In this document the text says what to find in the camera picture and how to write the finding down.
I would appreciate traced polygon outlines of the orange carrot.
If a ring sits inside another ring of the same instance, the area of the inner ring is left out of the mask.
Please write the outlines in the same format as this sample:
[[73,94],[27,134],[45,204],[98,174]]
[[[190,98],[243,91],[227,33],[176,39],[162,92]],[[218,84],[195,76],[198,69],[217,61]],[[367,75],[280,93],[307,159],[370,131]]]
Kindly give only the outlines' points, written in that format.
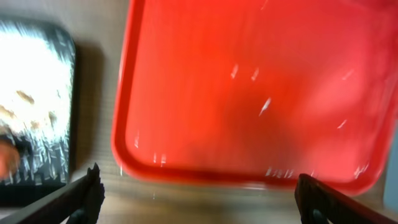
[[20,165],[20,155],[16,147],[6,141],[0,144],[0,178],[8,179],[14,175]]

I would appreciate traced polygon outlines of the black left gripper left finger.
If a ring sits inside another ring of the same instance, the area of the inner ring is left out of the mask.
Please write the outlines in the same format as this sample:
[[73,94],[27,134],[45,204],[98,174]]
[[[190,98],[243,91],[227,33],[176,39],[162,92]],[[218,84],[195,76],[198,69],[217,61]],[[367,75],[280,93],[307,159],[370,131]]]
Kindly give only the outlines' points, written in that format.
[[1,219],[4,224],[96,224],[105,196],[100,168],[94,164],[85,176]]

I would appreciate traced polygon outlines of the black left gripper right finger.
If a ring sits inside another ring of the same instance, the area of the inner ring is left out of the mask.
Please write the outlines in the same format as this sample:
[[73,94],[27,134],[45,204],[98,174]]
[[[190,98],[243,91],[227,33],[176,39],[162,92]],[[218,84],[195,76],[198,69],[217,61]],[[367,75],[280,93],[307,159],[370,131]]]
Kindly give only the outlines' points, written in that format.
[[298,177],[295,201],[303,224],[397,224],[307,174]]

